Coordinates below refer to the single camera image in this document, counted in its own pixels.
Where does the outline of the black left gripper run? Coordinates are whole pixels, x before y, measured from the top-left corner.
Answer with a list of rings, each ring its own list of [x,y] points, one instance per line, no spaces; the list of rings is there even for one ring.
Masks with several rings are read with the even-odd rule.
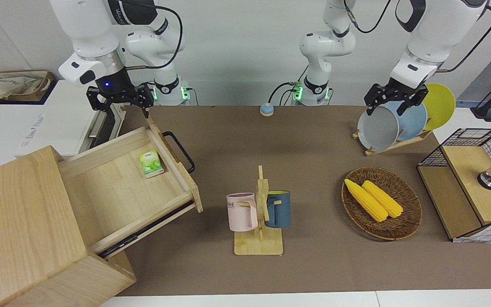
[[[366,93],[366,113],[372,115],[377,105],[388,103],[389,101],[405,101],[397,108],[398,116],[402,116],[409,108],[409,105],[420,105],[428,94],[426,85],[421,85],[417,89],[412,89],[398,81],[389,81],[382,86],[375,83]]]

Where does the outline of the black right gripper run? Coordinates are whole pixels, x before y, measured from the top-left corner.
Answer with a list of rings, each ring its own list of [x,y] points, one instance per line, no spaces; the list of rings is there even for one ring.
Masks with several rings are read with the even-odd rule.
[[[147,84],[135,86],[126,68],[99,78],[95,84],[96,86],[90,86],[86,93],[94,111],[101,111],[102,106],[110,106],[113,103],[129,103],[142,106],[144,118],[149,117],[150,107],[154,106],[153,93]]]

